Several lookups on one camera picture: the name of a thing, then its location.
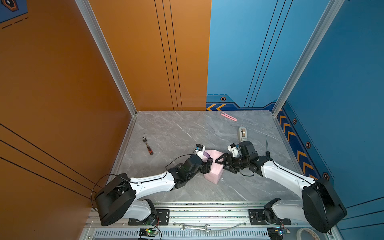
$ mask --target open-end wrench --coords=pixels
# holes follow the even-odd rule
[[[196,230],[204,230],[206,232],[209,232],[210,229],[208,229],[209,225],[206,224],[204,227],[202,226],[192,226],[192,225],[185,225],[183,223],[180,224],[181,228],[180,230],[184,230],[184,229],[196,229]]]

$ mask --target gray marble table surface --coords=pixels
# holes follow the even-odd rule
[[[282,141],[270,111],[226,111],[237,118],[232,121],[220,111],[159,111],[138,112],[137,120],[119,166],[119,173],[129,177],[146,177],[160,174],[173,159],[193,153],[197,143],[206,149],[228,152],[227,146],[238,143],[239,127],[246,127],[248,140],[259,155],[265,155],[265,136],[271,157],[280,165],[296,172],[293,160]],[[154,154],[149,155],[142,137],[146,137]],[[169,167],[183,163],[188,156],[177,159]],[[248,169],[242,171],[251,175]],[[153,202],[177,201],[265,201],[300,199],[290,190],[273,180],[255,174],[245,177],[224,171],[218,184],[197,174],[186,186],[170,192],[147,196]]]

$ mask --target screwdriver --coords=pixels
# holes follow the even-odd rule
[[[147,139],[145,137],[143,137],[143,142],[145,142],[145,144],[147,145],[147,149],[148,149],[149,154],[153,155],[153,151],[152,151],[151,147],[148,145]]]
[[[271,158],[270,156],[270,152],[268,151],[268,135],[265,135],[265,142],[266,142],[266,152],[265,152],[265,155],[267,158]]]

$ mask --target pink box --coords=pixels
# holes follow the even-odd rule
[[[205,179],[208,181],[217,184],[221,178],[221,175],[223,174],[223,165],[215,163],[215,160],[218,159],[221,155],[223,155],[222,152],[216,151],[216,150],[206,150],[204,151],[203,156],[203,162],[206,162],[208,157],[212,158],[214,162],[211,165],[211,171],[204,175]]]

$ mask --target black motor housing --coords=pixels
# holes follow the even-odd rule
[[[102,226],[108,226],[122,218],[136,198],[136,190],[126,181],[130,180],[127,174],[122,173],[119,176],[112,179],[95,196]]]
[[[328,232],[347,215],[347,210],[332,184],[324,178],[315,180],[301,194],[305,218],[319,232]]]

